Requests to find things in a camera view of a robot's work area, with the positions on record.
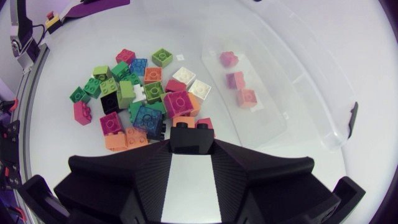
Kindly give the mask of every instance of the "lime green lego brick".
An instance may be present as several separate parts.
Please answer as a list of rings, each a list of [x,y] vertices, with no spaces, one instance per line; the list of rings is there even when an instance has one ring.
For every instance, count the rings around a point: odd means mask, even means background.
[[[84,87],[84,91],[91,97],[98,99],[101,94],[101,81],[95,78],[90,78]]]
[[[164,93],[162,82],[146,84],[144,85],[144,91],[149,104],[153,104],[156,101],[162,101],[162,99],[160,99],[160,94]]]
[[[172,63],[173,54],[166,51],[165,49],[160,49],[152,54],[152,62],[159,67],[166,67],[168,64]]]
[[[105,81],[109,78],[112,78],[112,72],[107,65],[97,66],[94,68],[93,76],[95,79],[100,81]]]
[[[122,78],[121,81],[130,81],[132,85],[139,84],[140,86],[142,86],[141,80],[139,79],[138,75],[134,72]]]
[[[114,80],[114,78],[110,78],[108,80],[103,81],[99,87],[101,88],[101,92],[103,96],[106,96],[114,91],[118,90],[118,84]]]
[[[77,103],[80,100],[84,103],[88,103],[90,100],[90,96],[87,95],[85,91],[83,91],[80,86],[69,96],[69,99],[72,100],[73,103]]]
[[[129,65],[126,62],[119,62],[117,66],[112,68],[113,77],[116,81],[120,81],[122,78],[130,74]]]
[[[120,81],[120,89],[117,91],[118,103],[120,109],[129,108],[130,103],[136,98],[133,91],[133,85],[129,81]]]
[[[169,93],[160,94],[160,99],[162,100],[163,107],[164,107],[164,110],[165,110],[165,112],[166,112],[165,117],[164,117],[165,119],[168,119],[168,118],[169,118],[169,112],[167,112],[166,106],[164,105],[164,97],[165,97],[167,94],[169,94]]]
[[[141,102],[130,103],[129,108],[127,109],[130,113],[130,122],[134,123],[136,119],[139,107],[142,106]]]
[[[161,111],[163,120],[166,119],[166,109],[162,102],[155,102],[154,104],[146,104],[145,106],[148,108],[152,108],[152,109]]]

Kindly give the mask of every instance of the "lego stud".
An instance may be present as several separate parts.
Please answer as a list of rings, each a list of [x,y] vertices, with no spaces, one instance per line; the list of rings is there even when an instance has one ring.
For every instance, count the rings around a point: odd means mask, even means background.
[[[177,106],[179,106],[179,107],[183,107],[183,106],[185,106],[185,100],[184,100],[183,98],[177,98],[177,99],[175,100],[175,104],[176,104]]]
[[[165,53],[160,53],[160,54],[159,54],[159,58],[160,58],[161,60],[164,60],[164,59],[166,58],[166,54],[165,54]]]
[[[187,128],[187,127],[188,127],[188,124],[185,123],[185,122],[178,122],[178,123],[175,125],[175,127],[176,127],[176,128]]]
[[[209,129],[209,126],[207,124],[198,124],[197,129]]]

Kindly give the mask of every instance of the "white surface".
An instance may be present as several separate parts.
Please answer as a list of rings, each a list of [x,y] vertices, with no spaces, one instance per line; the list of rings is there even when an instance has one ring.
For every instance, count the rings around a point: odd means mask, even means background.
[[[327,6],[324,2],[317,1],[286,4],[308,24],[351,82],[359,102],[357,123],[354,134],[344,149],[346,162],[339,149],[325,149],[319,139],[313,138],[315,127],[308,124],[312,118],[305,110],[297,110],[294,114],[281,111],[287,122],[286,131],[256,150],[284,157],[314,158],[313,173],[331,190],[337,180],[345,175],[346,165],[349,176],[367,191],[363,201],[346,222],[366,223],[383,199],[397,165],[398,152],[394,135],[397,131],[398,69],[395,65],[397,46],[394,35],[377,2],[333,1],[328,2]],[[72,103],[68,97],[77,85],[83,86],[86,83],[90,76],[84,74],[90,74],[94,66],[115,66],[114,56],[123,48],[134,50],[140,58],[150,58],[153,52],[162,47],[174,54],[184,54],[184,61],[174,60],[164,68],[164,84],[171,78],[171,74],[184,66],[196,73],[201,81],[216,86],[201,61],[203,46],[206,45],[207,19],[212,17],[210,12],[215,11],[220,15],[235,14],[239,18],[246,17],[253,21],[257,18],[245,7],[231,1],[132,1],[128,6],[66,23],[48,36],[51,51],[39,81],[32,112],[32,174],[42,175],[53,189],[69,173],[67,159],[70,156],[113,153],[104,148],[98,122],[103,116],[100,101],[91,99],[88,105],[92,110],[93,122],[80,126],[73,120]],[[225,24],[224,29],[253,28],[245,25],[244,21],[240,24],[230,23]],[[254,67],[257,68],[260,63],[254,62]],[[274,91],[285,87],[276,86]],[[289,100],[301,99],[292,97]],[[119,116],[125,128],[131,127],[127,111],[121,112]],[[240,144],[225,102],[216,88],[202,104],[197,119],[207,117],[211,117],[218,139]],[[196,165],[191,167],[192,170],[182,170],[194,161]],[[211,180],[213,174],[206,172],[208,175],[203,175],[203,171],[197,169],[209,163],[205,157],[197,161],[180,156],[173,158],[162,221],[205,223],[220,220],[216,213],[204,217],[195,212],[218,209],[217,201],[211,199],[212,195],[216,195]],[[192,176],[197,178],[188,178],[188,171],[192,171]],[[208,184],[200,185],[198,179]],[[195,191],[206,197],[181,197]],[[180,211],[190,215],[185,217]]]
[[[398,49],[379,1],[281,1],[321,40],[345,72],[359,103],[343,146],[347,175],[366,195],[345,223],[368,223],[398,163]]]

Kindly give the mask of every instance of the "orange lego brick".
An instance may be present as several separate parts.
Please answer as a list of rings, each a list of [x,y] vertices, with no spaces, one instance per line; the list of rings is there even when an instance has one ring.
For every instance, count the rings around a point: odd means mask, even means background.
[[[145,68],[144,84],[162,81],[162,68]]]
[[[147,134],[137,128],[126,128],[127,148],[135,149],[148,145]]]
[[[173,118],[173,127],[176,127],[178,122],[184,122],[188,124],[188,128],[195,128],[195,118],[191,116],[178,116]]]
[[[127,150],[126,134],[122,131],[117,134],[109,133],[105,136],[105,148],[114,152]]]
[[[197,98],[195,97],[195,95],[193,93],[188,93],[188,97],[193,106],[193,110],[184,116],[192,116],[192,117],[198,116],[201,106],[200,106]]]

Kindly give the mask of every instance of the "blue lego brick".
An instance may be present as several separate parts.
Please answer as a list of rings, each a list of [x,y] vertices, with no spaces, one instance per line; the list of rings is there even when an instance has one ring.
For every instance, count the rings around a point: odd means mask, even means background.
[[[147,133],[148,136],[157,136],[162,132],[162,112],[145,106],[140,106],[136,120],[132,124]]]
[[[136,58],[130,65],[130,73],[135,72],[138,76],[144,76],[145,68],[148,67],[148,59]]]

